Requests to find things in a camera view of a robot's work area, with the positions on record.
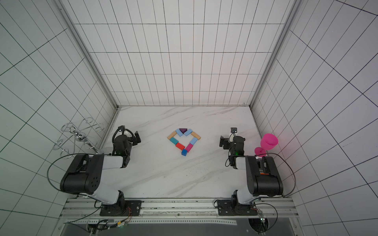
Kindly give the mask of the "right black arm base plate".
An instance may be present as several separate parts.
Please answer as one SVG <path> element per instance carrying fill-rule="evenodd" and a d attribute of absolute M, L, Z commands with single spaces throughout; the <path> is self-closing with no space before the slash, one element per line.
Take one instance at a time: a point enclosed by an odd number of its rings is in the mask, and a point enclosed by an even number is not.
<path fill-rule="evenodd" d="M 257 209 L 251 205 L 233 203 L 231 200 L 216 200 L 214 206 L 218 210 L 219 216 L 256 216 Z"/>

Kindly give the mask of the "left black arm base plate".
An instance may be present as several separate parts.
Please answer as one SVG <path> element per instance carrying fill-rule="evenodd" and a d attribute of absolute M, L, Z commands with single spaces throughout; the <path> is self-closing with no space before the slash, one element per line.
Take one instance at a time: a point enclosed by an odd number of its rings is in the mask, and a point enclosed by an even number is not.
<path fill-rule="evenodd" d="M 104 205 L 101 208 L 100 216 L 109 217 L 127 217 L 127 216 L 139 216 L 141 210 L 140 200 L 117 202 L 113 205 Z"/>

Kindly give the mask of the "red block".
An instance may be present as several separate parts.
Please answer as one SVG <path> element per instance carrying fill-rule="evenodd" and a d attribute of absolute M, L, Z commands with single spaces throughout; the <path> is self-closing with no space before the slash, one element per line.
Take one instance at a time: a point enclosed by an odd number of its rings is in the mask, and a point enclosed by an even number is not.
<path fill-rule="evenodd" d="M 184 149 L 185 149 L 185 146 L 182 145 L 182 144 L 180 144 L 180 143 L 177 143 L 175 146 L 176 146 L 178 149 L 180 149 L 180 150 L 184 150 Z"/>

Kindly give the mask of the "teal block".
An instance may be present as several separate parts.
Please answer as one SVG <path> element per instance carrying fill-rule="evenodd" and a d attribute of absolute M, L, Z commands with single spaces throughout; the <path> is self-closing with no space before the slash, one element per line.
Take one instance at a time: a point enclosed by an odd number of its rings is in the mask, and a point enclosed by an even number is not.
<path fill-rule="evenodd" d="M 170 142 L 172 142 L 174 145 L 176 145 L 176 144 L 179 143 L 179 141 L 178 141 L 177 139 L 175 139 L 174 137 L 170 138 L 169 140 L 170 140 Z"/>

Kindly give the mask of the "natural wood block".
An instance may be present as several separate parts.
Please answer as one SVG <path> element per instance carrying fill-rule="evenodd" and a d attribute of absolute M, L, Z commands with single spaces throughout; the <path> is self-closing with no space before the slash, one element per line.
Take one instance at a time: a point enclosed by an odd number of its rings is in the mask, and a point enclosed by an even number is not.
<path fill-rule="evenodd" d="M 176 131 L 173 131 L 167 138 L 168 140 L 170 140 L 171 138 L 173 138 L 175 135 L 177 134 Z"/>
<path fill-rule="evenodd" d="M 193 137 L 195 137 L 195 138 L 197 138 L 198 140 L 200 140 L 201 139 L 201 137 L 197 134 L 197 133 L 195 133 L 195 132 L 191 132 L 191 135 L 193 136 Z"/>

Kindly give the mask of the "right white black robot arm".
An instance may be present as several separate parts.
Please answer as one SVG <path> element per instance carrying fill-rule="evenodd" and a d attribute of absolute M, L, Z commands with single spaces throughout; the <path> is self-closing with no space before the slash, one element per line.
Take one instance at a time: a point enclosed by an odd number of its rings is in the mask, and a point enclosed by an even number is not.
<path fill-rule="evenodd" d="M 282 197 L 283 183 L 274 159 L 265 154 L 245 155 L 245 138 L 232 133 L 220 137 L 220 147 L 228 150 L 227 167 L 246 172 L 246 185 L 231 195 L 230 208 L 235 214 L 250 211 L 261 197 Z"/>

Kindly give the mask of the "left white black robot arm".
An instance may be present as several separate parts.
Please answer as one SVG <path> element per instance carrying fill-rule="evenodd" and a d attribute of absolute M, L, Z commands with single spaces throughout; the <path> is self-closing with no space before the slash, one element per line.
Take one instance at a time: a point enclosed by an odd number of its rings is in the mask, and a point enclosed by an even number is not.
<path fill-rule="evenodd" d="M 124 126 L 113 134 L 111 154 L 77 154 L 64 174 L 60 190 L 81 194 L 102 203 L 100 215 L 124 215 L 128 211 L 124 194 L 108 186 L 102 179 L 105 170 L 126 168 L 131 159 L 132 147 L 141 142 L 138 132 Z"/>

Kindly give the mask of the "magenta block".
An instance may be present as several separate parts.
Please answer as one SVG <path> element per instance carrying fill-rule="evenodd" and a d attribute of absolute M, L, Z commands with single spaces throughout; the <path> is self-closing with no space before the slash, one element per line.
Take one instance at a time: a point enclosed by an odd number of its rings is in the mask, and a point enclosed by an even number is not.
<path fill-rule="evenodd" d="M 185 148 L 187 152 L 190 152 L 190 150 L 193 148 L 193 144 L 188 144 L 188 146 Z"/>

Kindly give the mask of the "light blue block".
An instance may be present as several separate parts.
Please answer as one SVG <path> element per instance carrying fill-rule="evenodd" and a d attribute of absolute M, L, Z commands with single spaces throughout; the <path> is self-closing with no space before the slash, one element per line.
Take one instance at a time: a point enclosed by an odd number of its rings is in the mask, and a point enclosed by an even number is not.
<path fill-rule="evenodd" d="M 175 131 L 180 137 L 184 135 L 180 129 L 176 129 Z"/>
<path fill-rule="evenodd" d="M 190 144 L 191 145 L 194 145 L 196 142 L 198 141 L 198 139 L 196 137 L 192 138 L 192 140 L 190 141 Z"/>
<path fill-rule="evenodd" d="M 184 135 L 185 135 L 185 136 L 189 136 L 189 135 L 191 135 L 192 132 L 193 132 L 193 131 L 192 131 L 191 129 L 188 129 L 188 130 L 184 133 Z"/>

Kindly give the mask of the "dark blue cube block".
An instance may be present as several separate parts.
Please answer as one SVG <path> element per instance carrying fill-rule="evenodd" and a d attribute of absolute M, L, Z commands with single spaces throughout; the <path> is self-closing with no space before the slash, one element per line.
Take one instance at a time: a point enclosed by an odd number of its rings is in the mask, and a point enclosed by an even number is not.
<path fill-rule="evenodd" d="M 182 156 L 186 156 L 187 153 L 188 153 L 188 151 L 186 149 L 182 150 L 182 152 L 181 152 Z"/>

